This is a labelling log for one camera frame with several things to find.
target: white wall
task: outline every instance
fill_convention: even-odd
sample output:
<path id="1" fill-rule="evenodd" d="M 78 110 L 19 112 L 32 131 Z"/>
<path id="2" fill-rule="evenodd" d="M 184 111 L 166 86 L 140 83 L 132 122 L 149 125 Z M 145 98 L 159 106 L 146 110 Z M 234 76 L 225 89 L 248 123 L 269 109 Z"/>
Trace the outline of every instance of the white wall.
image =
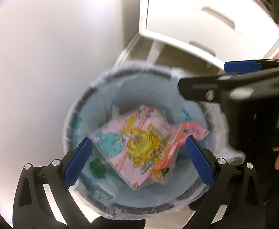
<path id="1" fill-rule="evenodd" d="M 25 163 L 62 158 L 72 102 L 138 30 L 140 0 L 0 0 L 0 213 Z"/>

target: pink package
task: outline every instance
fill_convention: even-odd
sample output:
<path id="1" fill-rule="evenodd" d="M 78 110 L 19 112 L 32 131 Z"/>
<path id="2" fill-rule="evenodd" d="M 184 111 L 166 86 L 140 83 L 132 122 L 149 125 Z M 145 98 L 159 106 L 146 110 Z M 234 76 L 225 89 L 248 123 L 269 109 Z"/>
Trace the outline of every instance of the pink package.
<path id="1" fill-rule="evenodd" d="M 202 139 L 207 130 L 195 122 L 170 125 L 154 108 L 110 121 L 91 138 L 106 160 L 133 189 L 148 179 L 164 183 L 177 149 L 189 135 Z"/>

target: trash can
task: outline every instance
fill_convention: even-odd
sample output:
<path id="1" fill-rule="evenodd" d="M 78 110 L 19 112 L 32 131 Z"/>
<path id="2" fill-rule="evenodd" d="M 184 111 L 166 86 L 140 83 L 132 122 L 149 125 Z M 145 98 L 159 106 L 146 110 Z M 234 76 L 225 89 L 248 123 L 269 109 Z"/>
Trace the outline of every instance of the trash can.
<path id="1" fill-rule="evenodd" d="M 65 152 L 75 149 L 84 137 L 111 118 L 146 105 L 160 111 L 169 123 L 191 120 L 200 124 L 209 130 L 200 142 L 203 147 L 230 163 L 242 163 L 244 154 L 227 143 L 227 125 L 219 105 L 186 101 L 181 97 L 177 83 L 184 76 L 191 74 L 141 61 L 109 70 L 90 85 L 67 114 L 63 129 Z M 70 191 L 106 218 L 144 219 L 179 210 L 208 191 L 183 146 L 173 172 L 166 185 L 153 183 L 133 190 L 93 146 Z"/>

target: cabinet drawer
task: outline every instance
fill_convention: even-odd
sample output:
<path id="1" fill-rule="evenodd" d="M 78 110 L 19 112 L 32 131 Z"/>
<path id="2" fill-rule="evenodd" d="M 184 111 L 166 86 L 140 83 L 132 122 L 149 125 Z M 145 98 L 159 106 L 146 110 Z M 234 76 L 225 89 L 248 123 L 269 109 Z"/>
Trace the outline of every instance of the cabinet drawer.
<path id="1" fill-rule="evenodd" d="M 149 0 L 146 29 L 194 45 L 223 62 L 263 56 L 231 27 L 191 6 Z"/>
<path id="2" fill-rule="evenodd" d="M 279 28 L 255 0 L 149 0 L 148 14 L 151 4 L 162 6 L 162 1 L 176 8 L 195 7 L 208 13 L 243 35 L 259 49 L 260 57 L 279 39 Z"/>

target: blue gripper pad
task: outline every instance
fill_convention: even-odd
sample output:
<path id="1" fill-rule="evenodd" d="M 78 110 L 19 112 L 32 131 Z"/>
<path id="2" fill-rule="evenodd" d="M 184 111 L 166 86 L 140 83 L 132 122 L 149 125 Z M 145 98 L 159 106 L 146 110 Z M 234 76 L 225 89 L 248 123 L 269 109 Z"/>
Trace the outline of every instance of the blue gripper pad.
<path id="1" fill-rule="evenodd" d="M 262 66 L 255 60 L 248 61 L 231 61 L 224 64 L 226 73 L 245 74 L 253 71 L 262 70 Z"/>
<path id="2" fill-rule="evenodd" d="M 63 182 L 63 186 L 65 188 L 68 188 L 76 183 L 82 169 L 84 168 L 84 165 L 92 153 L 92 147 L 92 140 L 87 138 L 87 140 L 82 144 L 80 149 L 72 158 L 69 165 L 65 168 Z"/>
<path id="3" fill-rule="evenodd" d="M 196 171 L 198 172 L 203 183 L 213 187 L 215 183 L 213 167 L 210 165 L 204 154 L 201 152 L 191 137 L 187 137 L 185 146 L 187 154 L 192 160 L 192 163 L 195 166 Z"/>

